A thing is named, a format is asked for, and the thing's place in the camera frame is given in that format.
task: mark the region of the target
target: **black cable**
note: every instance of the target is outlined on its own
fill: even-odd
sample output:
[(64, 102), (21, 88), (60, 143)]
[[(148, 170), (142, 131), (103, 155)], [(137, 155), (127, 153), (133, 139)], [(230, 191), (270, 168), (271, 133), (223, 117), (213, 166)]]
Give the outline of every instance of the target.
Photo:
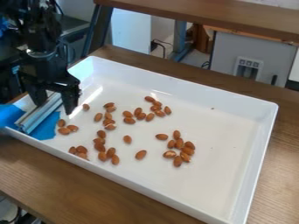
[(201, 65), (201, 68), (207, 67), (210, 65), (210, 61), (206, 61)]
[(59, 9), (60, 13), (62, 16), (65, 15), (65, 13), (63, 13), (63, 10), (61, 9), (60, 5), (56, 2), (56, 0), (53, 0), (54, 4), (56, 5), (56, 7)]
[(160, 40), (160, 39), (157, 39), (157, 38), (154, 38), (153, 41), (158, 41), (158, 42), (160, 42), (160, 43), (164, 43), (164, 44), (166, 44), (166, 45), (173, 46), (171, 43), (164, 42), (164, 41), (162, 41), (162, 40)]
[(165, 46), (161, 45), (161, 44), (158, 44), (156, 43), (158, 46), (161, 46), (163, 48), (163, 58), (165, 59), (165, 54), (166, 54), (166, 48)]

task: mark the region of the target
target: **wooden table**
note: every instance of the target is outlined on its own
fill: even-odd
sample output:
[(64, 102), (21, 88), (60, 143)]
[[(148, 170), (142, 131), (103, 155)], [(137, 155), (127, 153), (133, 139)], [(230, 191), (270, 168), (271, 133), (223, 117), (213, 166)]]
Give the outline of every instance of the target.
[[(299, 93), (113, 46), (93, 55), (278, 103), (248, 223), (299, 223)], [(48, 223), (202, 223), (8, 136), (0, 137), (0, 194)]]
[(94, 0), (96, 4), (299, 42), (299, 10), (257, 0)]

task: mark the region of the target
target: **white wall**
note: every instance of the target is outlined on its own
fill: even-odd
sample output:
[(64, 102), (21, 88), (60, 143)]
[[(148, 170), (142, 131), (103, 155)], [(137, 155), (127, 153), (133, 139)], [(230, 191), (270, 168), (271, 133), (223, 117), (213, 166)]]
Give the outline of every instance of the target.
[(113, 44), (140, 53), (150, 53), (150, 16), (114, 9), (111, 18)]
[[(67, 16), (90, 21), (94, 12), (93, 0), (58, 0)], [(140, 53), (150, 53), (150, 16), (114, 9), (111, 25), (115, 46)]]
[(57, 3), (69, 17), (90, 21), (94, 13), (93, 0), (57, 0)]
[(174, 32), (174, 19), (151, 17), (151, 39), (166, 40)]

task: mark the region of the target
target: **black machine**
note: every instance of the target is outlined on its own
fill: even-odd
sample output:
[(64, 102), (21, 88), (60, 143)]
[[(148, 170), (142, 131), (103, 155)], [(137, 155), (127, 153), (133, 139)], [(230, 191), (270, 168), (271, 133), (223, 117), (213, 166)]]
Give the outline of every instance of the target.
[(21, 55), (19, 76), (37, 106), (47, 100), (46, 90), (61, 93), (66, 114), (78, 106), (80, 81), (67, 72), (61, 25), (51, 1), (41, 7), (39, 0), (0, 0), (0, 15), (14, 20), (28, 48)]

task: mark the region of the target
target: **metal table leg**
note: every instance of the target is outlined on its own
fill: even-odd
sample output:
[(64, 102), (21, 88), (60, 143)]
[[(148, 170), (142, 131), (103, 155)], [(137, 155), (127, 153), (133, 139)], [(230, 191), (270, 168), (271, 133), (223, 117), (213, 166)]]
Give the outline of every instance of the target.
[(81, 58), (104, 45), (112, 13), (112, 7), (95, 5)]
[(191, 49), (191, 44), (185, 43), (187, 22), (175, 22), (173, 52), (170, 54), (169, 59), (180, 61)]

